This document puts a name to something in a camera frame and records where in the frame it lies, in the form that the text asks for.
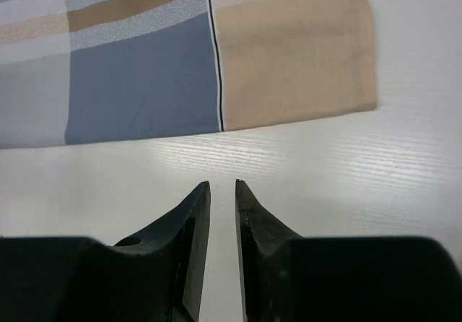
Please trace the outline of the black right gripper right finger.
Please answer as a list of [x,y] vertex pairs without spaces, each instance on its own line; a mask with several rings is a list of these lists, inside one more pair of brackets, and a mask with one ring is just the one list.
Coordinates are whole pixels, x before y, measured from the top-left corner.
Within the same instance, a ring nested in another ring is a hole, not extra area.
[[459,321],[461,275],[437,241],[305,238],[235,183],[247,321]]

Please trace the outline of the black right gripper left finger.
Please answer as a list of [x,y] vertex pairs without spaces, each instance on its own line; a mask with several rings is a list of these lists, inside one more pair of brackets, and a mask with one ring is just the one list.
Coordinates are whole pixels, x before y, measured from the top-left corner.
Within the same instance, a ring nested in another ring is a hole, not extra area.
[[210,185],[106,245],[89,237],[1,239],[3,321],[197,321]]

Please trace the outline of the blue beige plaid cloth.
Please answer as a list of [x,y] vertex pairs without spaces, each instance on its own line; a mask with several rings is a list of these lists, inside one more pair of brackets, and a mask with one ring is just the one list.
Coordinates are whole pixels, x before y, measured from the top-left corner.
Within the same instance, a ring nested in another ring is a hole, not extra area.
[[1,146],[372,110],[368,0],[1,0]]

